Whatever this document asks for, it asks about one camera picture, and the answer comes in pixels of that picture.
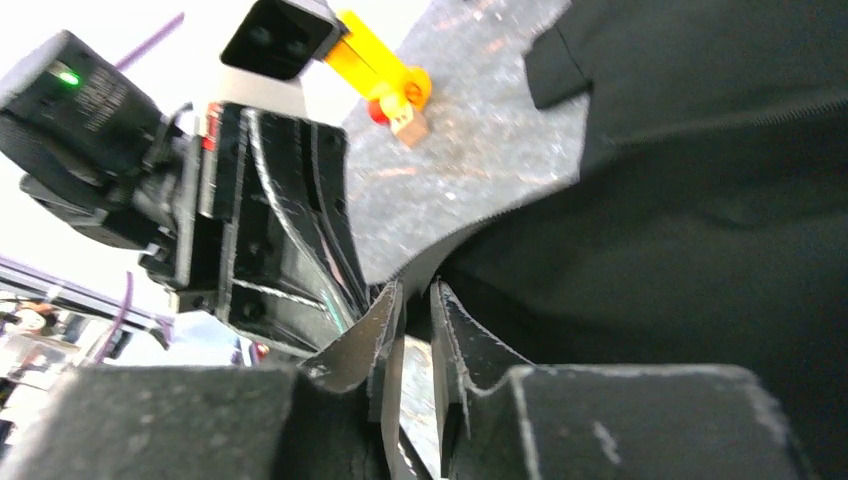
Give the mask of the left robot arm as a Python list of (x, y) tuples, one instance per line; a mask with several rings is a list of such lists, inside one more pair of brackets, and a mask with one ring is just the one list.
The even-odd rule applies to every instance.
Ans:
[(345, 206), (345, 133), (213, 103), (195, 133), (69, 31), (1, 82), (1, 150), (21, 189), (77, 232), (137, 250), (178, 311), (299, 356), (371, 296)]

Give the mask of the red toy piece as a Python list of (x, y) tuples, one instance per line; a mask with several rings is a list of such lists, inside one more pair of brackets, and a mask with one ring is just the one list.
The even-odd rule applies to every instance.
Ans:
[(378, 125), (389, 125), (391, 123), (390, 117), (383, 110), (379, 99), (367, 102), (367, 113), (370, 119)]

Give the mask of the black jacket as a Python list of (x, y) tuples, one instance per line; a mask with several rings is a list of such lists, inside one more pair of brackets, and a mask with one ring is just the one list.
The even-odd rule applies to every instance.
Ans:
[(578, 181), (407, 267), (539, 363), (721, 363), (847, 475), (847, 5), (573, 1), (524, 56), (534, 106), (590, 98)]

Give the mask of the small wooden cube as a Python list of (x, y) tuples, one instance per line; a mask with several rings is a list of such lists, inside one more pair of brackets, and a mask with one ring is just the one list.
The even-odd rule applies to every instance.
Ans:
[(430, 134), (427, 119), (413, 106), (397, 110), (390, 118), (392, 134), (406, 147), (413, 148)]

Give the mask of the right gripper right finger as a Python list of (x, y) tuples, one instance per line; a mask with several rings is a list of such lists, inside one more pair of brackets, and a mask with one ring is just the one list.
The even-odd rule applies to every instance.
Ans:
[(778, 402), (730, 365), (536, 365), (429, 290), (450, 479), (810, 479)]

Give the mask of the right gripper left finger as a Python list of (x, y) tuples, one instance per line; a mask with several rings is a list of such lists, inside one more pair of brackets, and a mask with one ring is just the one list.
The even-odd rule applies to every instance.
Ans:
[(5, 479), (395, 479), (403, 287), (299, 363), (86, 367), (56, 383)]

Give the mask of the yellow toy block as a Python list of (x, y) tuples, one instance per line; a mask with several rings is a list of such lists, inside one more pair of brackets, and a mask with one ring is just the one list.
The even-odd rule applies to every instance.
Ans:
[(394, 92), (422, 110), (432, 93), (427, 71), (405, 64), (354, 12), (340, 10), (336, 16), (346, 32), (323, 62), (367, 101)]

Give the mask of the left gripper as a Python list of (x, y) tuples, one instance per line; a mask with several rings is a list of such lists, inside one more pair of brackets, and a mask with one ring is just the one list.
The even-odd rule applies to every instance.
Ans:
[(139, 208), (157, 225), (139, 257), (173, 313), (212, 312), (225, 226), (225, 321), (306, 358), (370, 304), (347, 211), (347, 137), (338, 127), (213, 102), (193, 133), (165, 118)]

